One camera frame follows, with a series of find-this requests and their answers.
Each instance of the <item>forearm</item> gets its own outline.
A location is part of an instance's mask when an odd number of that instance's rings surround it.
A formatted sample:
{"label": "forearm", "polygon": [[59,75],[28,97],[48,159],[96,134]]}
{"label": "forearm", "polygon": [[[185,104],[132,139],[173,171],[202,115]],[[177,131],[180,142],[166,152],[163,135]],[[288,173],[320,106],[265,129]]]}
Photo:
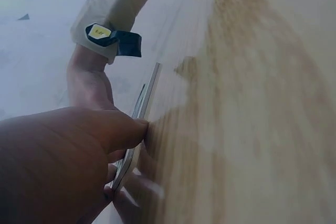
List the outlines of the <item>forearm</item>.
{"label": "forearm", "polygon": [[90,50],[109,58],[112,63],[116,45],[100,47],[86,38],[85,28],[92,23],[110,29],[130,31],[140,9],[147,0],[87,0],[71,27],[72,40]]}

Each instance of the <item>hand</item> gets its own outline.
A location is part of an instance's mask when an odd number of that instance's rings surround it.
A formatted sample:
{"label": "hand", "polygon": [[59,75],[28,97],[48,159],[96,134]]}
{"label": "hand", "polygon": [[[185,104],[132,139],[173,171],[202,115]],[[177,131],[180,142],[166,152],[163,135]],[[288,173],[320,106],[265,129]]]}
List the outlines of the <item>hand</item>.
{"label": "hand", "polygon": [[87,223],[112,199],[108,154],[133,148],[146,121],[64,108],[0,123],[0,222]]}
{"label": "hand", "polygon": [[163,223],[163,215],[157,214],[165,201],[162,169],[143,143],[136,169],[123,180],[124,187],[113,198],[123,223]]}
{"label": "hand", "polygon": [[94,110],[116,110],[112,88],[104,73],[107,58],[77,45],[67,69],[70,105]]}

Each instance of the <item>yellow label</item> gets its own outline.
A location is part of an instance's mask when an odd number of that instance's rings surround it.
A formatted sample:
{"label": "yellow label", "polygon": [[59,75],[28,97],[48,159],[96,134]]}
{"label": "yellow label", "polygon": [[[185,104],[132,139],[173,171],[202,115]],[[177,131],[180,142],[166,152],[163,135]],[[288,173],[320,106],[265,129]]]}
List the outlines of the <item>yellow label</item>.
{"label": "yellow label", "polygon": [[91,31],[89,32],[89,36],[94,39],[102,39],[109,37],[110,35],[111,30],[97,24],[94,24],[91,28]]}

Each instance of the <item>wrist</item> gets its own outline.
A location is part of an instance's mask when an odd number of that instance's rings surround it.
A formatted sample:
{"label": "wrist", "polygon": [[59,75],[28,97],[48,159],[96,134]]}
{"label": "wrist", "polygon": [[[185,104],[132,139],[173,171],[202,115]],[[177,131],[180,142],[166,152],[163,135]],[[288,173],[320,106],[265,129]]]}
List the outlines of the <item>wrist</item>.
{"label": "wrist", "polygon": [[105,56],[76,44],[76,48],[69,62],[69,67],[102,72],[107,63],[108,59]]}

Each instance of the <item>wooden surface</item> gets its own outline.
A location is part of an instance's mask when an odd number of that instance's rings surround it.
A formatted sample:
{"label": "wooden surface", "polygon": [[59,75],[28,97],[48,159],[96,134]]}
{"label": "wooden surface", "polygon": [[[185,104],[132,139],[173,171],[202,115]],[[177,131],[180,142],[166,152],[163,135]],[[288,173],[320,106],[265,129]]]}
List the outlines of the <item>wooden surface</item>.
{"label": "wooden surface", "polygon": [[126,223],[336,223],[335,0],[182,2]]}

